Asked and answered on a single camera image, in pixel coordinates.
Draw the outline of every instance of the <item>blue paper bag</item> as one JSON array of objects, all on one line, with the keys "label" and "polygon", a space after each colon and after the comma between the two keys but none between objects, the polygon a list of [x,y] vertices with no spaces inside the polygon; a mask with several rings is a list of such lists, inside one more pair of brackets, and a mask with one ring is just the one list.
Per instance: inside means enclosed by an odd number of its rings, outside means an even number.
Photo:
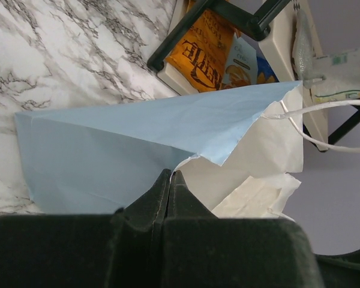
[{"label": "blue paper bag", "polygon": [[[288,119],[259,119],[283,113],[281,100],[300,109],[301,83],[17,113],[29,195],[47,213],[112,213],[146,192],[163,169],[181,169],[213,211],[248,179],[301,171],[302,139]],[[301,117],[295,121],[301,125]],[[275,188],[278,200],[287,198],[282,188]]]}]

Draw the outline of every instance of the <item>marble table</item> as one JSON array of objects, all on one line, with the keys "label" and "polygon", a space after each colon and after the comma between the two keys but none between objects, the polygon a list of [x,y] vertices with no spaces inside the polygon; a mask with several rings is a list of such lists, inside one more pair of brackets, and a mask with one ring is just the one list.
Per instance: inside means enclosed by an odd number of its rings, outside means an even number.
[{"label": "marble table", "polygon": [[176,94],[146,67],[176,0],[0,0],[0,215],[38,213],[13,116]]}]

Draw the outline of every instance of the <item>snack package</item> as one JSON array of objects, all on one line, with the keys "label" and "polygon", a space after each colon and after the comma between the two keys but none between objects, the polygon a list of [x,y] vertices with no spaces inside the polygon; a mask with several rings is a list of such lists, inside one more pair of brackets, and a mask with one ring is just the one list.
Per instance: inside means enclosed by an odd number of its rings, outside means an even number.
[{"label": "snack package", "polygon": [[[189,1],[187,11],[194,3],[195,0]],[[199,92],[219,90],[233,35],[234,29],[227,20],[206,10],[166,61]]]},{"label": "snack package", "polygon": [[256,50],[240,34],[235,34],[226,62],[222,89],[236,88],[257,83]]},{"label": "snack package", "polygon": [[259,55],[257,56],[257,67],[257,84],[278,82],[278,79],[268,61]]}]

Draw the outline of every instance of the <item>marble surface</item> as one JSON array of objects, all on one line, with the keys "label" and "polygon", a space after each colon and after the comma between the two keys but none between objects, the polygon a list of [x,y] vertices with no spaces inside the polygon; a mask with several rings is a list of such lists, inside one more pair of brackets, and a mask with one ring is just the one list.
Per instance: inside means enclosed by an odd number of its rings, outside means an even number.
[{"label": "marble surface", "polygon": [[21,110],[176,94],[146,67],[175,0],[0,0],[0,215],[37,213],[20,168]]}]

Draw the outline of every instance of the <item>gray marble vein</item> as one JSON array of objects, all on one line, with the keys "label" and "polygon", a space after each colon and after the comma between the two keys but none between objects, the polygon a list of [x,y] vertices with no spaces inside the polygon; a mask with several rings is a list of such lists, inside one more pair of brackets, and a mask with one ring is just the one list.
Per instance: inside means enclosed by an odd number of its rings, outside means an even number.
[{"label": "gray marble vein", "polygon": [[0,214],[28,200],[14,113],[176,94],[146,67],[175,0],[0,0]]}]

